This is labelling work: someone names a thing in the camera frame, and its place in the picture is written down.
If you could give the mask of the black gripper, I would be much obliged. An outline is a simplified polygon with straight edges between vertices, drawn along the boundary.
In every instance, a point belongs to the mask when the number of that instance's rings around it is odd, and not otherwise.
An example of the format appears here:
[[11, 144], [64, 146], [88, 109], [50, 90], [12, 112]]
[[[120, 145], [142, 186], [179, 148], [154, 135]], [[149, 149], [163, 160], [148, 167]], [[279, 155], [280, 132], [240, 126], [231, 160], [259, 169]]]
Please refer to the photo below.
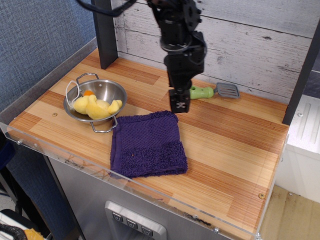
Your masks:
[[168, 52], [164, 58], [169, 77], [169, 102], [172, 113], [188, 113], [192, 78], [204, 71], [207, 44], [200, 31], [193, 31], [188, 44], [179, 50]]

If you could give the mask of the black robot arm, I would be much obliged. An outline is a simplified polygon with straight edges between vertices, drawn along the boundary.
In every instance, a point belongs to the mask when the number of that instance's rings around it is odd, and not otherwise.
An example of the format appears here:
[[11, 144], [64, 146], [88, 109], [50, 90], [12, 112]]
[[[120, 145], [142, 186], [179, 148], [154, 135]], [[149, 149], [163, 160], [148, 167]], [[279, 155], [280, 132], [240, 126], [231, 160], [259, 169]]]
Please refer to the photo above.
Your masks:
[[149, 0], [147, 4], [160, 28], [160, 46], [167, 53], [171, 111], [187, 113], [192, 78], [204, 71], [207, 54], [203, 33], [196, 30], [202, 12], [193, 0]]

